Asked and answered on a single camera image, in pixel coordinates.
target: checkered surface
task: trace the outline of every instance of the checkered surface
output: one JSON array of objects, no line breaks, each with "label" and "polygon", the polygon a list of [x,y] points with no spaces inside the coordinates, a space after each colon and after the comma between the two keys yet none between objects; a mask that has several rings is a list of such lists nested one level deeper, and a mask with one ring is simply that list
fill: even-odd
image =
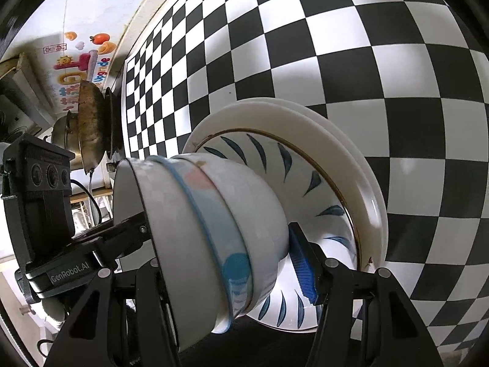
[{"label": "checkered surface", "polygon": [[[182,151],[236,100],[339,126],[386,201],[386,266],[441,352],[489,318],[489,63],[443,0],[177,0],[126,62],[126,147]],[[355,321],[353,335],[359,327]]]}]

